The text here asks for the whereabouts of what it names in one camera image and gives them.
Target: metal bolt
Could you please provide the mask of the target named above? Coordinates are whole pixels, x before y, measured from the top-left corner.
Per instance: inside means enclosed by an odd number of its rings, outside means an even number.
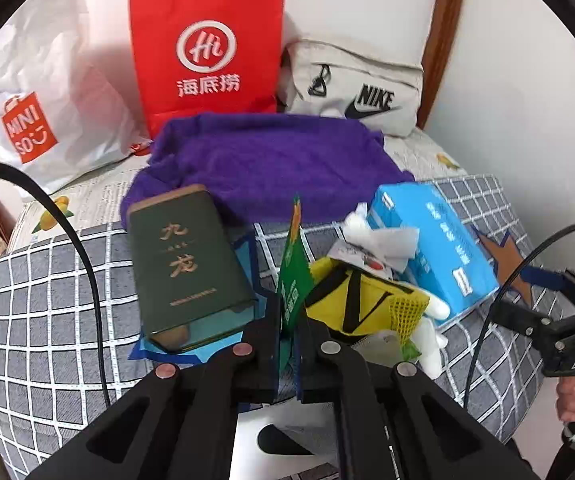
[[[398,363],[396,371],[400,376],[414,377],[416,375],[416,366],[410,362],[404,361],[402,363]]]
[[[253,349],[254,347],[249,343],[237,343],[232,347],[232,352],[234,352],[234,355],[243,357],[245,355],[250,355]]]
[[[321,344],[321,352],[324,354],[337,354],[341,351],[341,345],[336,341],[325,341]]]
[[[169,379],[170,377],[174,377],[175,373],[176,365],[170,363],[164,363],[156,367],[156,376],[159,379]]]

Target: yellow pouch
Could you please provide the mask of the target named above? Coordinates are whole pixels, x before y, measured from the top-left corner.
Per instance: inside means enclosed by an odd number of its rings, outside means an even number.
[[[310,270],[316,286],[305,300],[307,315],[344,335],[394,330],[403,344],[429,304],[410,283],[386,282],[328,257]]]

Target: red paper bag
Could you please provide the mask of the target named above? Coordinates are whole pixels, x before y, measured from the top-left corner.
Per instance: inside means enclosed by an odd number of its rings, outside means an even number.
[[[152,138],[171,118],[275,112],[283,0],[129,0]]]

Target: white circle logo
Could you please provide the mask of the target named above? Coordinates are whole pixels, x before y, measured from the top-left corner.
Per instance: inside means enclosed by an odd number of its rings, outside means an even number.
[[[224,38],[221,38],[218,31],[222,32]],[[194,44],[190,42],[191,48],[186,51],[187,41],[196,32],[198,32],[197,37],[192,38]],[[227,42],[225,51],[221,48],[223,40]],[[232,60],[235,53],[236,36],[232,29],[215,20],[193,23],[181,33],[176,42],[176,56],[183,66],[193,72],[203,74],[222,69]]]

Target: green book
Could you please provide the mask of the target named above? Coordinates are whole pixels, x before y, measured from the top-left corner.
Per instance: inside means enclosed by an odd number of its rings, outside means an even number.
[[[256,295],[204,186],[142,200],[127,216],[146,337],[187,351],[254,319]]]

